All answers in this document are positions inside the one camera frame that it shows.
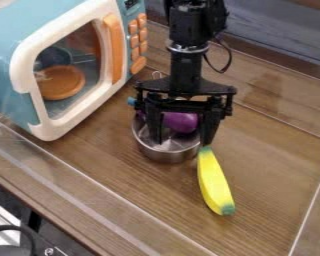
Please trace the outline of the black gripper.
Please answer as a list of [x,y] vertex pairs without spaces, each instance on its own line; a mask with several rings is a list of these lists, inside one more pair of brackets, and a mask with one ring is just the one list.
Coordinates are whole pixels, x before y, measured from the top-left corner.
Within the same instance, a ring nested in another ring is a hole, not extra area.
[[136,83],[138,97],[135,109],[146,111],[151,139],[156,144],[163,143],[163,113],[162,96],[191,99],[195,96],[211,96],[206,102],[201,118],[202,145],[210,145],[215,138],[219,124],[225,116],[233,115],[234,96],[238,91],[234,86],[209,81],[202,76],[203,61],[209,60],[210,43],[183,46],[174,41],[167,42],[171,53],[171,72],[167,77]]

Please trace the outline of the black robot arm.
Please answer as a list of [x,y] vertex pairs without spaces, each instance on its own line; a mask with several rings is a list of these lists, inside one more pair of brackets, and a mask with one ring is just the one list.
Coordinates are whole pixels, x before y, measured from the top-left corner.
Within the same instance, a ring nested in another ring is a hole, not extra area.
[[165,78],[136,84],[135,108],[146,114],[151,139],[163,141],[167,112],[199,115],[201,143],[209,145],[221,121],[233,115],[235,87],[206,80],[202,64],[207,61],[209,41],[226,29],[225,0],[165,0],[170,25],[167,49],[171,72]]

